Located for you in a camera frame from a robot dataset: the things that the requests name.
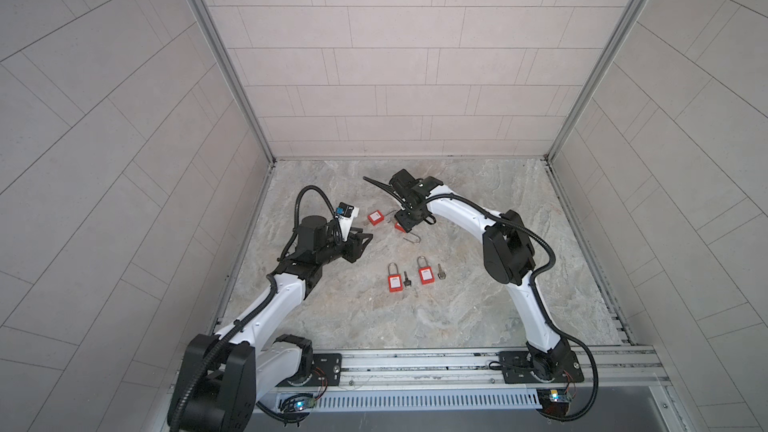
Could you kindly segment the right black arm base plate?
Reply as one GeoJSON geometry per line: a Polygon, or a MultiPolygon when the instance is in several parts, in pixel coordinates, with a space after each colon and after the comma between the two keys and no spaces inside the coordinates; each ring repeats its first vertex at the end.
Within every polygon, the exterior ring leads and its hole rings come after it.
{"type": "Polygon", "coordinates": [[[573,351],[552,358],[530,351],[502,351],[498,362],[506,384],[582,383],[581,363],[573,351]]]}

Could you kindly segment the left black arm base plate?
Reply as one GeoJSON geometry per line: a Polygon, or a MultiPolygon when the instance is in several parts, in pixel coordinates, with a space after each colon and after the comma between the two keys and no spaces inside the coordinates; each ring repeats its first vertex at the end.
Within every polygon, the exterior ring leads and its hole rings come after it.
{"type": "Polygon", "coordinates": [[[318,353],[313,356],[310,374],[302,380],[288,378],[279,383],[280,387],[336,387],[340,383],[342,355],[340,353],[318,353]]]}

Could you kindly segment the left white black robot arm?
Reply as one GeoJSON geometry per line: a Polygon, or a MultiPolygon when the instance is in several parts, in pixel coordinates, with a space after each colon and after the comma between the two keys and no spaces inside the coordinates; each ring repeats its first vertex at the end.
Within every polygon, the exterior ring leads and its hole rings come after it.
{"type": "Polygon", "coordinates": [[[170,430],[242,431],[264,394],[284,380],[312,376],[311,340],[274,333],[316,287],[325,265],[356,262],[373,238],[354,226],[357,207],[341,202],[329,211],[329,218],[295,215],[267,289],[230,325],[189,342],[167,412],[170,430]]]}

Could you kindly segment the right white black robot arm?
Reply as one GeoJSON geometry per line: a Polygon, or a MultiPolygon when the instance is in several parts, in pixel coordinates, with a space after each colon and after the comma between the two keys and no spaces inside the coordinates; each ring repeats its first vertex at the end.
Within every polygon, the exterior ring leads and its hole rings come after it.
{"type": "Polygon", "coordinates": [[[561,423],[584,417],[596,402],[599,372],[589,347],[554,323],[536,284],[536,279],[556,264],[552,247],[528,229],[516,211],[489,210],[455,193],[435,177],[416,178],[402,169],[387,184],[369,177],[363,180],[400,204],[395,219],[404,231],[409,232],[422,222],[432,225],[437,217],[442,217],[479,240],[486,272],[509,292],[526,333],[525,363],[517,365],[498,359],[489,363],[489,369],[529,375],[542,383],[564,377],[570,386],[576,382],[566,369],[576,362],[570,344],[575,343],[584,350],[592,371],[591,392],[586,404],[571,414],[565,404],[566,393],[561,392],[545,397],[539,411],[541,416],[561,423]]]}

